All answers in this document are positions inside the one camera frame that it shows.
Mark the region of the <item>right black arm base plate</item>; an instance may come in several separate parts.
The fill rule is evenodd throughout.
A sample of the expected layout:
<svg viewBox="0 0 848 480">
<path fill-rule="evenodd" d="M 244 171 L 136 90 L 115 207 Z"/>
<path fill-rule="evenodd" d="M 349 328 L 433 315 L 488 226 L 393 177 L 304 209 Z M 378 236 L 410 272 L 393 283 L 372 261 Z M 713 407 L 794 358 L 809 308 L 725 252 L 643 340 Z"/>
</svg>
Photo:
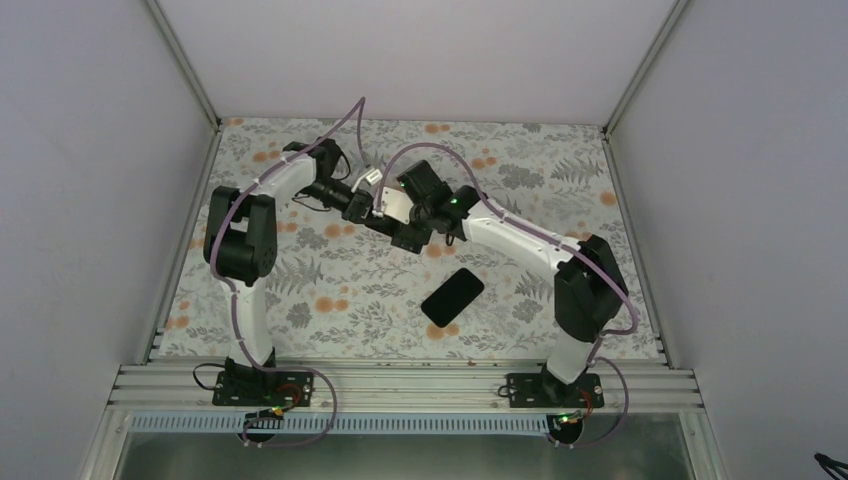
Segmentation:
<svg viewBox="0 0 848 480">
<path fill-rule="evenodd" d="M 605 406 L 600 377 L 591 373 L 583 373 L 568 384 L 548 374 L 510 373 L 497 395 L 506 398 L 513 409 Z"/>
</svg>

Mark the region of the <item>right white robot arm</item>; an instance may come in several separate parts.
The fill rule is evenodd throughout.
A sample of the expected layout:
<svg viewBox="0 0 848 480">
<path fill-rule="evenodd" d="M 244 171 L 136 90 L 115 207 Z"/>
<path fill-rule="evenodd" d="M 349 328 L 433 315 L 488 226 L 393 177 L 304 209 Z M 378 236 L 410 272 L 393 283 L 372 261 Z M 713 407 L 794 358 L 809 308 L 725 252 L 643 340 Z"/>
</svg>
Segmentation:
<svg viewBox="0 0 848 480">
<path fill-rule="evenodd" d="M 476 183 L 452 189 L 426 161 L 400 174 L 398 185 L 380 185 L 376 212 L 407 226 L 482 245 L 515 261 L 553 289 L 559 333 L 544 363 L 541 391 L 555 407 L 580 393 L 579 377 L 597 353 L 608 323 L 626 306 L 629 292 L 606 240 L 556 234 L 507 211 Z"/>
</svg>

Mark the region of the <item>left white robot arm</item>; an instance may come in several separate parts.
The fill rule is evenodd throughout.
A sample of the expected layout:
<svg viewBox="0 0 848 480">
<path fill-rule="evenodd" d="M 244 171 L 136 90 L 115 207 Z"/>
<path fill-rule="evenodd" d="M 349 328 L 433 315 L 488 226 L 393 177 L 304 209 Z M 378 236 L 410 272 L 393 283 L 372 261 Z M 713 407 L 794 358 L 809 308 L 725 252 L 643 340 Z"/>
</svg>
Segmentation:
<svg viewBox="0 0 848 480">
<path fill-rule="evenodd" d="M 231 324 L 234 344 L 224 372 L 239 381 L 239 392 L 255 405 L 270 402 L 278 391 L 275 350 L 267 324 L 266 278 L 275 267 L 278 205 L 301 193 L 341 213 L 343 220 L 364 225 L 389 237 L 404 223 L 370 210 L 368 192 L 354 191 L 333 176 L 346 156 L 332 139 L 316 145 L 292 142 L 286 153 L 307 153 L 286 159 L 260 186 L 243 190 L 221 186 L 210 199 L 204 259 L 223 288 L 233 295 Z"/>
</svg>

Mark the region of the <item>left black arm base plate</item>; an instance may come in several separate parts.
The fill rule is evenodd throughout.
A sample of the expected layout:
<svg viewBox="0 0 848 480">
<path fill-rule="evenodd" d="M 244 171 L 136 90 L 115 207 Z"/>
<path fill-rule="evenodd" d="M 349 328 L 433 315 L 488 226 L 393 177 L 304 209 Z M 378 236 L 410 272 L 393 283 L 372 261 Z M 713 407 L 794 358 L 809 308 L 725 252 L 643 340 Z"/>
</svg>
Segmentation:
<svg viewBox="0 0 848 480">
<path fill-rule="evenodd" d="M 221 372 L 213 390 L 212 404 L 238 407 L 309 407 L 314 375 L 308 372 Z"/>
</svg>

